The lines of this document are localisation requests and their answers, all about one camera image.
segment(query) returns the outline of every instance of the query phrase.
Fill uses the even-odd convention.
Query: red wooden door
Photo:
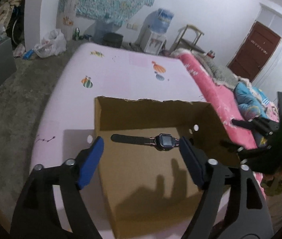
[[[229,68],[234,74],[252,81],[276,49],[280,36],[256,22]]]

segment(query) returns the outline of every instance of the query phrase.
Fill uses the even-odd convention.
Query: concrete floor
[[[59,56],[16,59],[17,71],[0,87],[0,209],[11,221],[28,177],[41,115],[67,62],[83,41]]]

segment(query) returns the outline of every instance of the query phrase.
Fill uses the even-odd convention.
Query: pink bed sheet
[[[239,113],[233,92],[223,85],[216,85],[199,61],[196,60],[191,53],[185,51],[180,53],[176,58],[179,58],[183,62],[206,101],[215,109],[231,141],[243,145],[246,149],[257,148],[251,131],[231,124],[232,119],[243,120]],[[255,173],[255,177],[260,184],[262,174]]]

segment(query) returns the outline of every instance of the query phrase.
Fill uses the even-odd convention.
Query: silver bolt
[[[35,171],[39,171],[39,170],[41,170],[43,168],[44,168],[44,166],[42,164],[36,164],[35,167],[34,167],[34,170]]]
[[[248,170],[249,170],[248,165],[245,165],[245,164],[241,165],[241,168],[242,168],[244,171],[248,171]]]
[[[215,159],[208,159],[207,161],[210,165],[217,165],[218,164],[218,161],[215,160]]]
[[[66,165],[74,165],[76,163],[76,161],[74,160],[74,159],[68,159],[66,162],[65,162],[65,164]]]

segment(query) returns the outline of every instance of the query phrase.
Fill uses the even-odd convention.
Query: green can
[[[75,28],[73,30],[72,39],[73,40],[79,40],[79,36],[80,36],[80,30],[79,30],[79,28]]]

